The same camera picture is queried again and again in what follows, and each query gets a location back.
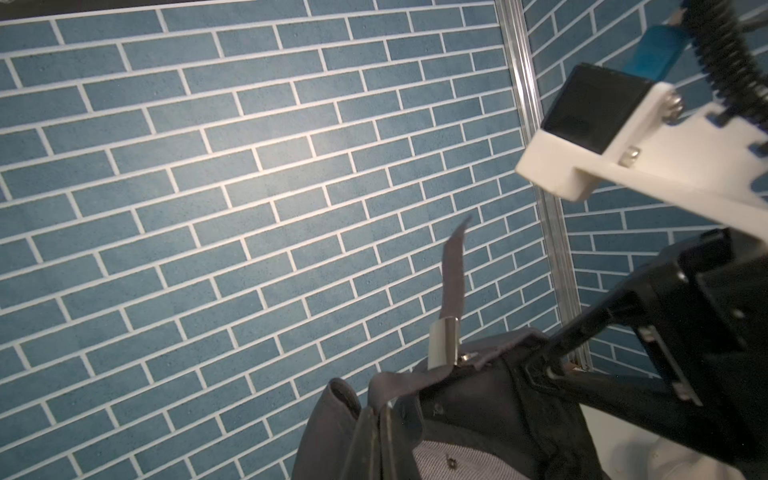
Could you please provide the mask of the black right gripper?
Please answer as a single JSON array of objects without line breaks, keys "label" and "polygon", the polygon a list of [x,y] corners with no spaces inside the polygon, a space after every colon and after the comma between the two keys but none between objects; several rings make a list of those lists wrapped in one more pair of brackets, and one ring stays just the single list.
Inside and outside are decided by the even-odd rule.
[{"label": "black right gripper", "polygon": [[[530,385],[736,468],[766,467],[766,246],[712,230],[664,249],[623,288],[633,302],[589,307],[526,358]],[[661,379],[562,372],[612,324],[636,332]]]}]

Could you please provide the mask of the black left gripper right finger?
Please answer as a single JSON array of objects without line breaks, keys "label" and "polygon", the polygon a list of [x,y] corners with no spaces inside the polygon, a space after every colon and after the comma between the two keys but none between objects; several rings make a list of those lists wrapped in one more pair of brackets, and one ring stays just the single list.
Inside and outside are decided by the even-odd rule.
[{"label": "black left gripper right finger", "polygon": [[414,478],[414,456],[401,417],[391,407],[381,412],[381,468],[384,480]]}]

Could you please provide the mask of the black cap with mesh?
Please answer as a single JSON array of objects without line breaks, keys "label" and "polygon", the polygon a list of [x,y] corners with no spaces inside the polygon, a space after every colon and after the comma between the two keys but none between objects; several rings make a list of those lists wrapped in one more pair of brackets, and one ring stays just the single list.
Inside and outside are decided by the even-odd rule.
[{"label": "black cap with mesh", "polygon": [[546,336],[523,328],[467,344],[458,340],[464,311],[463,244],[455,229],[442,256],[439,319],[427,358],[413,370],[382,372],[365,400],[339,378],[324,388],[294,461],[296,479],[341,479],[361,411],[401,417],[414,456],[413,479],[601,479],[581,408],[535,391],[524,360]]}]

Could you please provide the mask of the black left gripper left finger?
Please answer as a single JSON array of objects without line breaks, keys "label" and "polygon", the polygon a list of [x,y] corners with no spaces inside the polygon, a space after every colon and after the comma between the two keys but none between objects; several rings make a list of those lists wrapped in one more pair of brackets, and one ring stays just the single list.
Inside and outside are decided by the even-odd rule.
[{"label": "black left gripper left finger", "polygon": [[371,407],[360,413],[340,478],[381,479],[379,417]]}]

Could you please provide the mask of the beige baseball cap with text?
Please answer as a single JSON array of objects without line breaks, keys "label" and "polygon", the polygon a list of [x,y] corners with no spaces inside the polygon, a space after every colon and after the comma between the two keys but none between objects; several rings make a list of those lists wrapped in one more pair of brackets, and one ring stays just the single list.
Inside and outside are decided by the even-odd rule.
[{"label": "beige baseball cap with text", "polygon": [[745,480],[735,467],[661,437],[635,442],[627,455],[639,479]]}]

